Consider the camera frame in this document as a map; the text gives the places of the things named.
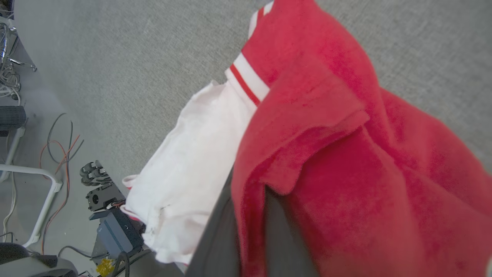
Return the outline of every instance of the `orange wire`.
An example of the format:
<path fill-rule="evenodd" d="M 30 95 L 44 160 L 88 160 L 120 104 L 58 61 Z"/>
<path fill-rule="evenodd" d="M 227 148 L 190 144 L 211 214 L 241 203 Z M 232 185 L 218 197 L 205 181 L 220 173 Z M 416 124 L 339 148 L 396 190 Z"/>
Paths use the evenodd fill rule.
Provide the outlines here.
<path fill-rule="evenodd" d="M 65 152 L 65 149 L 63 148 L 63 146 L 56 140 L 51 140 L 49 141 L 48 143 L 52 143 L 52 142 L 55 142 L 56 144 L 58 144 L 58 146 L 61 148 L 61 150 L 63 151 L 63 158 L 61 159 L 60 163 L 58 164 L 58 167 L 57 167 L 57 170 L 55 171 L 55 174 L 58 172 L 58 170 L 60 169 L 60 166 L 62 166 L 64 160 L 66 160 L 66 156 L 70 153 L 70 151 L 72 150 L 73 146 L 75 145 L 75 143 L 77 142 L 77 140 L 79 139 L 80 135 L 77 136 L 77 138 L 75 139 L 75 141 L 73 142 L 72 146 L 69 148 L 69 150 L 67 152 Z M 39 154 L 39 168 L 41 168 L 41 157 L 43 156 L 43 151 L 44 149 L 46 149 L 46 147 L 48 146 L 48 143 L 45 144 L 43 146 L 43 148 L 41 149 L 41 152 Z M 65 176 L 67 176 L 67 179 L 66 179 L 66 189 L 67 189 L 67 192 L 70 191 L 70 179 L 68 179 L 68 165 L 65 163 Z M 44 233 L 46 233 L 46 231 L 48 231 L 48 227 L 50 226 L 51 222 L 53 221 L 53 219 L 55 218 L 55 216 L 60 212 L 60 210 L 62 209 L 62 207 L 66 204 L 66 201 L 67 201 L 67 198 L 65 198 L 65 200 L 63 201 L 63 203 L 60 205 L 60 207 L 58 208 L 58 210 L 51 216 L 51 218 L 48 220 L 48 223 L 46 223 L 46 227 L 44 228 Z M 41 239 L 41 254 L 44 255 L 44 236 L 43 238 Z"/>

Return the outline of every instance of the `gray textured surface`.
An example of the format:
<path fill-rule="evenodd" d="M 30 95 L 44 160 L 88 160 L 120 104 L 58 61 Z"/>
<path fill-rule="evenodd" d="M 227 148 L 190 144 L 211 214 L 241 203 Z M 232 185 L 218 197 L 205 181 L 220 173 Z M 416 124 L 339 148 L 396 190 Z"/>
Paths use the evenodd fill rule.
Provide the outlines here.
<path fill-rule="evenodd" d="M 39 73 L 115 180 L 138 173 L 189 97 L 246 41 L 255 1 L 16 0 Z M 492 169 L 489 0 L 319 0 L 361 43 L 381 86 L 446 123 Z"/>

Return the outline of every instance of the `yellow plastic wrapper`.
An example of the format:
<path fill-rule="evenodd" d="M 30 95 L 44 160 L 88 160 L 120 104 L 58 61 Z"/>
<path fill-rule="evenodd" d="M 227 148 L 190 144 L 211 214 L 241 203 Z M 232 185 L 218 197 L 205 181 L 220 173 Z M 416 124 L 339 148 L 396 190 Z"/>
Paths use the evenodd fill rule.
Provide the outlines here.
<path fill-rule="evenodd" d="M 95 268 L 95 270 L 97 273 L 101 274 L 101 277 L 106 277 L 115 269 L 113 261 L 113 259 L 102 259 L 101 263 Z"/>

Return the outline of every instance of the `red garment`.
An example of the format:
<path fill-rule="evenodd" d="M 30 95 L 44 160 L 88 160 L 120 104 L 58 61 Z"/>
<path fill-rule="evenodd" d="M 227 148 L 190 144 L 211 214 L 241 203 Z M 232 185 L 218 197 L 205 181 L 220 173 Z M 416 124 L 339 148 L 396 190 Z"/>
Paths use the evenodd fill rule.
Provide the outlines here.
<path fill-rule="evenodd" d="M 321 276 L 485 275 L 491 176 L 440 121 L 379 87 L 333 17 L 276 0 L 242 53 L 270 88 L 234 166 L 242 276 L 266 275 L 265 186 L 284 195 Z"/>

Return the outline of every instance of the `gray floor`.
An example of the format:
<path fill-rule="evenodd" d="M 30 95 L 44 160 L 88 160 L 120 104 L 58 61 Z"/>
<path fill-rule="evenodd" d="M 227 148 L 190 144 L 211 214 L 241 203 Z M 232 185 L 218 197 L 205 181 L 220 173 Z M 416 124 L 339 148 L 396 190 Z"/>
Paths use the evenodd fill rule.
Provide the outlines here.
<path fill-rule="evenodd" d="M 22 46 L 17 49 L 16 54 L 19 59 L 26 60 L 26 53 Z M 52 139 L 58 140 L 67 150 L 70 136 L 70 111 L 64 109 L 55 94 L 46 87 L 36 72 L 30 69 L 16 67 L 16 71 L 21 76 L 21 98 L 28 115 L 26 133 L 22 138 L 14 164 L 18 166 L 38 167 L 39 152 L 46 143 L 46 138 L 53 121 L 62 113 L 63 116 L 53 130 Z M 16 102 L 9 97 L 0 98 L 0 105 L 16 105 Z M 74 125 L 74 137 L 80 134 L 79 126 Z M 85 187 L 80 183 L 79 169 L 87 162 L 99 159 L 98 154 L 93 150 L 91 138 L 80 137 L 78 142 L 85 139 L 85 142 L 70 161 L 70 196 L 68 203 L 54 219 L 47 232 L 45 242 L 45 254 L 56 255 L 65 245 L 74 246 L 86 253 L 91 253 L 96 237 L 98 220 L 89 221 L 91 212 L 88 210 L 88 203 L 85 199 L 87 192 L 93 188 Z M 5 157 L 5 138 L 0 138 L 0 154 Z M 59 147 L 52 146 L 53 155 L 60 160 L 63 155 Z M 57 164 L 51 160 L 48 152 L 45 151 L 42 157 L 42 167 L 54 172 Z M 7 229 L 14 232 L 15 242 L 23 244 L 29 238 L 38 213 L 44 203 L 45 196 L 50 188 L 51 182 L 39 175 L 21 174 L 15 175 L 17 184 L 17 206 L 9 219 Z M 55 200 L 49 211 L 51 215 L 61 205 L 66 193 L 66 183 L 61 191 L 55 196 Z M 11 179 L 0 184 L 0 218 L 8 214 L 11 203 L 12 182 Z M 31 250 L 40 252 L 41 241 L 31 245 Z M 95 264 L 88 258 L 80 256 L 70 249 L 64 250 L 62 257 L 70 260 L 79 272 L 88 270 L 92 275 L 95 272 Z"/>

